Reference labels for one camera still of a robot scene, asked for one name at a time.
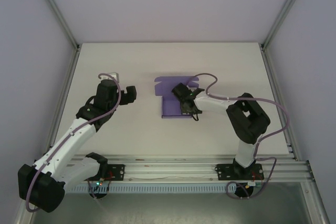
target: black mounting bracket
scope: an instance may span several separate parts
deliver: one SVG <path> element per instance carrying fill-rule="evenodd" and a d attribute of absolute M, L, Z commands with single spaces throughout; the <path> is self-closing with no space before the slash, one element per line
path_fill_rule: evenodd
<path fill-rule="evenodd" d="M 104 175 L 104 181 L 123 181 L 125 173 L 125 165 L 111 165 L 107 164 L 107 169 Z M 98 181 L 101 179 L 101 176 L 97 174 L 91 178 L 88 178 L 89 181 Z"/>
<path fill-rule="evenodd" d="M 252 164 L 243 174 L 237 174 L 234 170 L 234 164 L 218 164 L 215 171 L 218 175 L 218 180 L 260 180 L 264 179 L 264 171 L 261 164 Z"/>

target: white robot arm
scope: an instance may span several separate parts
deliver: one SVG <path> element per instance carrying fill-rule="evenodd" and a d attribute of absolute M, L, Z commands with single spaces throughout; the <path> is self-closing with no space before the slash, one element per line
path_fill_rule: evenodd
<path fill-rule="evenodd" d="M 51 212 L 73 186 L 91 177 L 107 178 L 107 159 L 96 153 L 88 154 L 72 167 L 67 165 L 83 144 L 112 117 L 118 101 L 119 105 L 134 102 L 137 98 L 135 86 L 126 87 L 126 90 L 127 93 L 120 90 L 111 79 L 100 82 L 96 95 L 79 109 L 65 135 L 32 166 L 25 164 L 20 168 L 20 198 Z"/>
<path fill-rule="evenodd" d="M 194 102 L 197 108 L 203 112 L 211 111 L 227 115 L 226 110 L 229 108 L 229 106 L 237 102 L 214 99 L 206 95 L 205 92 L 202 93 L 203 94 L 200 94 L 196 97 Z M 244 141 L 239 141 L 238 152 L 236 154 L 235 161 L 244 168 L 249 167 L 254 162 L 253 154 L 255 147 L 256 142 L 254 144 L 249 144 L 245 143 Z"/>
<path fill-rule="evenodd" d="M 172 90 L 179 100 L 182 114 L 192 117 L 206 111 L 228 115 L 231 124 L 240 139 L 238 152 L 233 161 L 233 170 L 237 178 L 246 179 L 255 164 L 255 148 L 257 140 L 264 134 L 270 119 L 256 101 L 244 100 L 253 98 L 244 93 L 237 101 L 219 100 L 209 97 L 204 89 L 191 90 L 179 83 Z"/>

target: red wire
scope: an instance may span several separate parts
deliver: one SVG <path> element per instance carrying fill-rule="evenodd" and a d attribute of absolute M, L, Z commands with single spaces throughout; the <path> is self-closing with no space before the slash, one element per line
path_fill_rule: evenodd
<path fill-rule="evenodd" d="M 258 176 L 260 178 L 261 182 L 263 182 L 262 177 L 259 174 L 255 174 L 254 172 L 252 172 L 252 175 L 253 175 L 253 182 L 256 180 L 256 176 Z"/>
<path fill-rule="evenodd" d="M 112 172 L 111 172 L 111 171 L 109 171 L 109 175 L 110 175 L 110 177 L 109 177 L 109 178 L 104 178 L 104 179 L 111 179 L 111 178 L 113 177 L 113 174 L 112 174 Z"/>

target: purple plastic piece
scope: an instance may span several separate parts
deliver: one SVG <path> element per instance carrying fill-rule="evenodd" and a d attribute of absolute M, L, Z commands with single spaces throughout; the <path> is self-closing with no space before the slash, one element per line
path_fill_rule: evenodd
<path fill-rule="evenodd" d="M 181 83 L 186 82 L 192 76 L 160 76 L 155 78 L 155 82 L 160 82 L 155 85 L 155 95 L 162 96 L 162 118 L 191 118 L 190 115 L 182 115 L 180 102 L 173 95 L 173 88 Z M 189 82 L 188 86 L 192 88 L 198 88 L 198 77 L 195 77 L 193 81 Z"/>

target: wire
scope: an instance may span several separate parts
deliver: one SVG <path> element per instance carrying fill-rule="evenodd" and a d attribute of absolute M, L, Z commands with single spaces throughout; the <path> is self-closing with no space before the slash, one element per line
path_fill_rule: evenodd
<path fill-rule="evenodd" d="M 256 180 L 256 177 L 259 177 L 260 180 L 261 180 L 261 183 L 263 183 L 263 179 L 262 179 L 262 177 L 261 177 L 259 174 L 255 174 L 255 173 L 252 171 L 252 175 L 253 175 L 253 182 Z"/>
<path fill-rule="evenodd" d="M 110 191 L 110 185 L 111 185 L 111 180 L 109 181 L 108 185 L 107 185 L 107 192 Z"/>
<path fill-rule="evenodd" d="M 135 178 L 135 177 L 127 176 L 127 178 L 139 179 L 139 180 L 156 180 L 156 179 L 166 179 L 166 178 L 204 178 L 204 177 L 205 177 L 205 176 L 202 176 L 202 177 L 178 177 L 178 176 L 169 176 L 169 177 L 162 177 L 162 178 Z"/>
<path fill-rule="evenodd" d="M 266 186 L 267 186 L 267 184 L 268 184 L 268 182 L 269 182 L 269 180 L 270 180 L 270 178 L 271 178 L 271 176 L 272 176 L 272 173 L 273 173 L 273 171 L 274 171 L 275 165 L 276 165 L 276 163 L 277 163 L 277 158 L 276 158 L 276 157 L 256 158 L 256 155 L 257 155 L 257 152 L 258 152 L 259 145 L 260 145 L 260 143 L 261 143 L 263 140 L 265 140 L 266 138 L 268 138 L 268 137 L 270 137 L 270 136 L 274 136 L 274 135 L 276 135 L 276 134 L 278 134 L 278 133 L 280 133 L 280 132 L 283 132 L 283 131 L 285 131 L 285 130 L 289 127 L 289 122 L 290 122 L 289 114 L 288 114 L 288 112 L 286 111 L 286 109 L 285 109 L 284 106 L 282 106 L 281 104 L 279 104 L 279 103 L 277 103 L 277 102 L 275 102 L 275 101 L 272 101 L 272 100 L 268 100 L 268 99 L 264 99 L 264 98 L 220 97 L 220 96 L 217 96 L 217 95 L 210 94 L 210 93 L 209 93 L 209 89 L 210 89 L 215 83 L 217 83 L 217 81 L 218 81 L 218 78 L 217 78 L 214 74 L 211 74 L 211 73 L 199 73 L 199 74 L 196 74 L 195 76 L 192 76 L 192 77 L 189 78 L 189 80 L 187 80 L 186 85 L 188 85 L 190 81 L 192 81 L 195 77 L 198 77 L 198 76 L 211 76 L 211 77 L 215 78 L 215 81 L 212 82 L 212 83 L 205 89 L 205 93 L 206 93 L 209 97 L 211 97 L 211 98 L 219 99 L 219 100 L 224 100 L 224 101 L 244 101 L 244 100 L 245 100 L 245 101 L 268 102 L 268 103 L 271 103 L 271 104 L 277 106 L 278 108 L 280 108 L 280 109 L 283 111 L 283 113 L 285 114 L 285 116 L 286 116 L 286 125 L 285 125 L 283 128 L 281 128 L 281 129 L 279 129 L 279 130 L 277 130 L 277 131 L 274 131 L 274 132 L 272 132 L 272 133 L 269 133 L 269 134 L 267 134 L 267 135 L 265 135 L 265 136 L 262 136 L 262 137 L 257 141 L 256 147 L 255 147 L 255 151 L 254 151 L 254 153 L 253 153 L 253 158 L 254 158 L 256 161 L 266 161 L 266 160 L 274 159 L 274 163 L 273 163 L 272 169 L 271 169 L 271 171 L 270 171 L 270 173 L 269 173 L 269 176 L 268 176 L 266 182 L 263 183 L 263 185 L 262 185 L 262 187 L 261 187 L 261 190 L 260 190 L 259 192 L 257 192 L 255 195 L 253 195 L 253 196 L 249 196 L 249 194 L 247 193 L 247 190 L 246 190 L 246 189 L 243 187 L 243 185 L 241 185 L 240 183 L 231 181 L 231 182 L 229 182 L 229 183 L 226 185 L 226 194 L 227 194 L 230 198 L 232 198 L 232 199 L 242 199 L 242 198 L 236 198 L 236 197 L 233 197 L 233 196 L 231 196 L 231 195 L 228 193 L 228 186 L 231 185 L 231 184 L 236 184 L 236 185 L 238 185 L 239 187 L 243 188 L 244 192 L 245 192 L 246 195 L 248 196 L 247 199 L 249 199 L 249 198 L 254 198 L 254 197 L 260 195 L 260 194 L 265 190 L 265 188 L 266 188 Z"/>
<path fill-rule="evenodd" d="M 283 128 L 281 128 L 281 129 L 279 129 L 279 130 L 277 130 L 277 131 L 274 131 L 274 132 L 272 132 L 272 133 L 269 133 L 269 134 L 267 134 L 267 135 L 261 137 L 261 138 L 258 140 L 258 142 L 257 142 L 257 145 L 256 145 L 256 148 L 255 148 L 253 157 L 256 157 L 257 152 L 258 152 L 259 145 L 260 145 L 260 143 L 261 143 L 263 140 L 265 140 L 266 138 L 268 138 L 268 137 L 270 137 L 270 136 L 274 136 L 274 135 L 276 135 L 276 134 L 278 134 L 278 133 L 280 133 L 280 132 L 283 132 L 284 130 L 286 130 L 286 129 L 289 127 L 289 121 L 290 121 L 290 120 L 289 120 L 289 114 L 288 114 L 288 112 L 286 111 L 285 107 L 282 106 L 281 104 L 279 104 L 279 103 L 277 103 L 277 102 L 275 102 L 275 101 L 272 101 L 272 100 L 264 99 L 264 98 L 220 97 L 220 96 L 217 96 L 217 95 L 210 94 L 210 93 L 209 93 L 209 88 L 211 88 L 211 87 L 212 87 L 215 83 L 217 83 L 217 81 L 218 81 L 218 78 L 217 78 L 215 75 L 211 74 L 211 73 L 199 73 L 199 74 L 196 74 L 195 76 L 190 77 L 190 79 L 187 81 L 187 84 L 188 84 L 190 81 L 192 81 L 195 77 L 198 77 L 198 76 L 211 76 L 211 77 L 215 78 L 215 81 L 212 82 L 212 83 L 205 89 L 205 93 L 206 93 L 209 97 L 211 97 L 211 98 L 219 99 L 219 100 L 224 100 L 224 101 L 244 101 L 244 100 L 245 100 L 245 101 L 268 102 L 268 103 L 271 103 L 271 104 L 277 106 L 278 108 L 280 108 L 280 109 L 283 111 L 283 113 L 284 113 L 285 116 L 286 116 L 286 125 L 285 125 Z"/>
<path fill-rule="evenodd" d="M 86 181 L 88 182 L 89 190 L 90 190 L 90 192 L 91 192 L 93 198 L 96 199 L 97 197 L 95 196 L 95 193 L 93 192 L 93 189 L 92 189 L 92 186 L 91 186 L 90 181 L 89 181 L 88 179 L 87 179 Z"/>
<path fill-rule="evenodd" d="M 109 177 L 109 178 L 104 178 L 104 180 L 106 180 L 106 179 L 111 179 L 111 178 L 113 177 L 113 174 L 112 174 L 111 171 L 109 171 L 109 175 L 110 175 L 110 177 Z"/>
<path fill-rule="evenodd" d="M 196 118 L 194 117 L 194 115 L 191 115 L 191 117 L 196 121 L 198 122 L 200 119 L 198 118 L 198 114 L 196 114 Z"/>
<path fill-rule="evenodd" d="M 49 155 L 49 157 L 46 159 L 45 163 L 43 163 L 43 165 L 41 165 L 40 169 L 36 172 L 35 176 L 33 177 L 32 181 L 30 182 L 30 185 L 29 185 L 29 188 L 28 188 L 28 192 L 27 192 L 27 196 L 26 196 L 26 209 L 28 212 L 36 212 L 39 210 L 39 208 L 35 208 L 35 209 L 31 209 L 30 206 L 29 206 L 29 199 L 30 199 L 30 195 L 32 194 L 32 190 L 33 190 L 33 186 L 36 182 L 36 179 L 38 177 L 38 175 L 42 172 L 42 170 L 47 166 L 47 164 L 49 163 L 49 161 L 55 156 L 55 154 L 61 149 L 61 147 L 71 138 L 72 135 L 74 135 L 77 131 L 79 131 L 81 128 L 83 128 L 84 126 L 90 124 L 90 123 L 93 123 L 109 114 L 112 114 L 118 107 L 119 103 L 120 103 L 120 100 L 121 100 L 121 88 L 119 86 L 119 83 L 118 81 L 112 77 L 111 75 L 107 74 L 107 73 L 100 73 L 98 75 L 98 78 L 101 79 L 101 76 L 107 76 L 109 78 L 112 79 L 112 81 L 115 82 L 115 84 L 117 85 L 117 88 L 118 88 L 118 100 L 117 100 L 117 103 L 115 104 L 115 106 L 108 112 L 106 112 L 105 114 L 103 115 L 100 115 L 96 118 L 93 118 L 91 119 L 90 121 L 87 121 L 83 124 L 81 124 L 80 126 L 78 126 L 77 128 L 75 128 L 72 132 L 70 132 L 63 140 L 62 142 L 57 145 L 57 147 L 55 147 L 55 150 Z"/>
<path fill-rule="evenodd" d="M 232 195 L 230 195 L 230 194 L 228 193 L 229 185 L 231 185 L 231 184 L 236 184 L 236 185 L 238 185 L 239 187 L 243 187 L 243 185 L 240 184 L 240 183 L 238 183 L 238 182 L 231 181 L 231 182 L 229 182 L 229 183 L 226 184 L 226 195 L 229 196 L 231 199 L 252 199 L 252 198 L 255 198 L 255 197 L 259 196 L 259 195 L 266 189 L 266 187 L 267 187 L 267 185 L 268 185 L 268 182 L 269 182 L 269 180 L 271 179 L 271 176 L 272 176 L 272 173 L 273 173 L 273 171 L 274 171 L 275 165 L 277 164 L 277 158 L 276 158 L 276 157 L 265 157 L 265 158 L 257 158 L 257 159 L 256 159 L 257 161 L 266 161 L 266 160 L 270 160 L 270 159 L 274 159 L 274 163 L 273 163 L 273 166 L 272 166 L 271 171 L 269 172 L 269 175 L 268 175 L 268 178 L 267 178 L 266 182 L 263 183 L 263 185 L 262 185 L 261 189 L 259 190 L 259 192 L 257 192 L 256 194 L 254 194 L 254 195 L 252 195 L 252 196 L 249 196 L 249 194 L 247 193 L 247 191 L 244 190 L 245 193 L 246 193 L 246 195 L 247 195 L 248 197 L 246 197 L 246 198 L 237 198 L 237 197 L 234 197 L 234 196 L 232 196 Z"/>

